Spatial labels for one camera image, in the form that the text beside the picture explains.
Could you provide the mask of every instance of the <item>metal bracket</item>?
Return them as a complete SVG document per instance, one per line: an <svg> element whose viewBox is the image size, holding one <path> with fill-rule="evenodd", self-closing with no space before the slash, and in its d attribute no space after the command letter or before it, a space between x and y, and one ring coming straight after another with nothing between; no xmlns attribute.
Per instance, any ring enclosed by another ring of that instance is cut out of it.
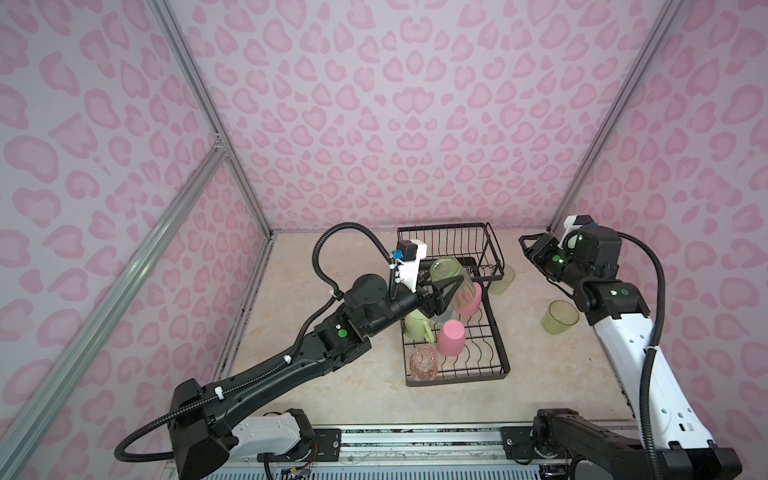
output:
<svg viewBox="0 0 768 480"><path fill-rule="evenodd" d="M502 433L502 445L504 446L507 460L525 463L530 458L534 460L545 459L533 448L531 427L501 427L499 431ZM558 456L555 458L565 458L565 454L558 453Z"/></svg>
<svg viewBox="0 0 768 480"><path fill-rule="evenodd" d="M312 455L312 444L317 444L317 455L315 462L338 462L341 452L341 430L340 429L315 429L315 435L310 442L308 450L302 458L291 458L288 455L270 455L270 462L298 462L299 460L310 460ZM259 454L256 457L259 462L264 461L264 455Z"/></svg>

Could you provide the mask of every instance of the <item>pink cup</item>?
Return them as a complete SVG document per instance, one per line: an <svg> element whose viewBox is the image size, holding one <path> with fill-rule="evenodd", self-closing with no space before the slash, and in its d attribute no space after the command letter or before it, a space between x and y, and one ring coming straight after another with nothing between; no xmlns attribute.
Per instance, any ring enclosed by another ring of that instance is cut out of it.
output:
<svg viewBox="0 0 768 480"><path fill-rule="evenodd" d="M480 308L480 300L482 300L482 287L477 282L475 282L474 285L475 285L475 299L469 305L456 310L456 312L461 316L475 315L478 311L478 308Z"/></svg>
<svg viewBox="0 0 768 480"><path fill-rule="evenodd" d="M464 324L458 320L445 322L437 338L437 350L445 356L458 356L464 350Z"/></svg>

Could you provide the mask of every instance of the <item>cup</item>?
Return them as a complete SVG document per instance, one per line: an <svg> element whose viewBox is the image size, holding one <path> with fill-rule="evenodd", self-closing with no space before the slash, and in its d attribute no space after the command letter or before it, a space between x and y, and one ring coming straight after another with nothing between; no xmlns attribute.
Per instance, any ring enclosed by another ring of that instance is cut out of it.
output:
<svg viewBox="0 0 768 480"><path fill-rule="evenodd" d="M451 308L458 310L472 304L475 299L475 289L472 287L472 279L469 273L455 257L441 257L429 267L429 276L433 282L462 276L464 279L451 299Z"/></svg>
<svg viewBox="0 0 768 480"><path fill-rule="evenodd" d="M432 322L418 310L413 310L406 315L403 324L405 325L405 334L408 338L419 342L435 342L435 334L432 333Z"/></svg>
<svg viewBox="0 0 768 480"><path fill-rule="evenodd" d="M464 324L458 320L449 320L440 329L437 350L445 356L458 356L464 350L464 339Z"/></svg>
<svg viewBox="0 0 768 480"><path fill-rule="evenodd" d="M411 354L409 361L411 378L424 382L437 376L437 353L429 345L420 345Z"/></svg>
<svg viewBox="0 0 768 480"><path fill-rule="evenodd" d="M456 310L459 315L462 316L472 316L475 315L478 311L478 308L480 307L480 300L482 300L482 287L479 283L473 283L472 284L475 287L475 298L472 299L472 302L468 305L463 306L462 308Z"/></svg>
<svg viewBox="0 0 768 480"><path fill-rule="evenodd" d="M491 282L491 286L488 287L488 293L494 295L501 295L507 291L507 288L512 284L512 280L515 279L515 269L507 265L504 267L504 277L501 280L494 280Z"/></svg>
<svg viewBox="0 0 768 480"><path fill-rule="evenodd" d="M552 335L558 335L576 325L578 310L564 300L555 300L549 304L541 325Z"/></svg>
<svg viewBox="0 0 768 480"><path fill-rule="evenodd" d="M431 318L432 323L435 324L436 329L441 329L443 324L445 322L449 321L451 318L453 318L453 310L447 308L445 309L445 312L442 313L442 315L437 315Z"/></svg>

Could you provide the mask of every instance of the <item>green mug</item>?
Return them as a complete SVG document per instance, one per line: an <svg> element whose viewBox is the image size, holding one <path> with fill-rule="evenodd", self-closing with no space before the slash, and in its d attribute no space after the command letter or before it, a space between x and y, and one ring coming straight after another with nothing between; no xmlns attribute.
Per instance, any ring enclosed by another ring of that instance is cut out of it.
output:
<svg viewBox="0 0 768 480"><path fill-rule="evenodd" d="M435 342L435 334L432 333L432 322L418 310L413 310L406 315L403 324L405 325L405 334L408 338L419 342Z"/></svg>

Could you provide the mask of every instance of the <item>mug handle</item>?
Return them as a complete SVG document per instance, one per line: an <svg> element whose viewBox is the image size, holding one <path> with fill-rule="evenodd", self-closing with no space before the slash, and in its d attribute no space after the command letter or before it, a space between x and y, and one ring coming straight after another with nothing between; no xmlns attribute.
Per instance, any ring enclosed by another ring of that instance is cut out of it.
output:
<svg viewBox="0 0 768 480"><path fill-rule="evenodd" d="M424 335L424 340L427 341L427 343L434 343L435 342L435 334L432 333L432 327L431 322L429 319L427 319L425 322L422 322L422 325L424 326L424 330L426 331L426 334Z"/></svg>

